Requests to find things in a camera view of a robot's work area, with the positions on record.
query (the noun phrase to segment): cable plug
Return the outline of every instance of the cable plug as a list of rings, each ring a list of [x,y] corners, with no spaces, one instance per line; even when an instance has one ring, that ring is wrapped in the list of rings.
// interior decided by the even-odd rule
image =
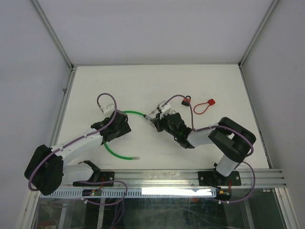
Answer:
[[[216,102],[215,102],[214,99],[208,100],[208,104],[209,104],[210,106],[214,105],[215,103],[216,103]]]

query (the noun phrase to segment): transparent enclosure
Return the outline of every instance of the transparent enclosure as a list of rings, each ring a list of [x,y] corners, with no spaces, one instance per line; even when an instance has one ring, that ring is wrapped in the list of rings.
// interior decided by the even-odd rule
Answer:
[[[234,190],[235,198],[248,190]],[[116,198],[94,198],[114,203]],[[257,189],[243,202],[207,198],[125,198],[100,207],[81,199],[40,198],[35,229],[284,229],[273,190]]]

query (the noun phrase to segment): green cable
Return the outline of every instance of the green cable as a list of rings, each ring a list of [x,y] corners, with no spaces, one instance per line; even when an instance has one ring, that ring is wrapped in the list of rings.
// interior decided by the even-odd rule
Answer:
[[[140,115],[140,116],[144,117],[144,114],[142,114],[141,112],[137,112],[137,111],[123,111],[123,112],[125,112],[127,114],[128,113],[136,114],[136,115]],[[116,157],[118,157],[120,159],[123,159],[123,160],[139,160],[140,159],[139,157],[128,157],[128,156],[118,155],[115,152],[113,152],[106,143],[104,143],[104,146],[108,150],[109,153],[111,153],[112,155],[114,155],[114,156],[116,156]]]

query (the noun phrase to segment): white platform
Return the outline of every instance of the white platform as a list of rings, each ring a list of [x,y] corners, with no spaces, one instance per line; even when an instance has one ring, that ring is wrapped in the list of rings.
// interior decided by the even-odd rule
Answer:
[[[246,161],[254,168],[269,168],[237,65],[78,67],[59,143],[104,119],[96,104],[96,97],[103,92],[115,97],[118,109],[145,114],[174,94],[190,95],[193,106],[213,98],[214,106],[202,115],[194,115],[195,128],[215,124],[224,116],[233,119],[257,137],[254,154]],[[181,101],[177,98],[170,104],[191,126],[190,109],[181,105]],[[110,103],[112,101],[107,96],[100,98],[102,106]],[[129,115],[129,125],[130,133],[108,145],[122,156],[139,156],[140,160],[118,159],[100,146],[72,163],[91,160],[101,169],[206,169],[213,168],[214,162],[218,163],[223,155],[213,144],[184,149],[170,134],[165,131],[157,133],[138,115]]]

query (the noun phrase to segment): black mounting bracket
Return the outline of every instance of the black mounting bracket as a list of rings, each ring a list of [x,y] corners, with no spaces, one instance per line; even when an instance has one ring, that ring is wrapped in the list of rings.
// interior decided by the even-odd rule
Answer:
[[[115,172],[113,172],[113,171],[107,171],[107,172],[101,171],[100,168],[98,168],[91,161],[83,161],[82,163],[88,164],[93,170],[92,176],[87,181],[96,183],[96,182],[114,180]],[[99,185],[89,185],[89,184],[84,184],[82,182],[76,181],[76,182],[73,182],[73,186],[75,186],[75,187],[83,187],[83,186],[96,187],[96,186],[99,186]],[[104,184],[103,186],[104,187],[113,187],[113,183]]]
[[[242,182],[238,171],[232,171],[228,177],[224,177],[220,182],[215,183],[215,172],[214,171],[199,171],[198,172],[199,186],[241,186]]]

